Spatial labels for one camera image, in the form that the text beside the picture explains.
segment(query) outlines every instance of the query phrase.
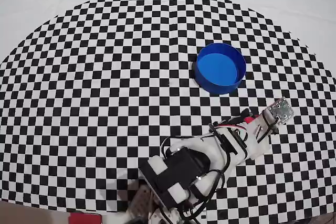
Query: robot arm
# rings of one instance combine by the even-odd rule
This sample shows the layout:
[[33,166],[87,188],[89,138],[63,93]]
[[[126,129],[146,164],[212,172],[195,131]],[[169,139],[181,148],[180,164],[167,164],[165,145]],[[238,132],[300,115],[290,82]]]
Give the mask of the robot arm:
[[[140,171],[168,209],[176,207],[183,211],[184,206],[193,208],[202,202],[205,206],[236,165],[269,150],[270,134],[293,116],[285,98],[267,107],[259,116],[253,117],[244,111],[240,117],[210,124],[208,134],[179,137],[181,140],[163,152],[165,159],[151,157],[140,166]],[[182,212],[180,215],[192,219]]]

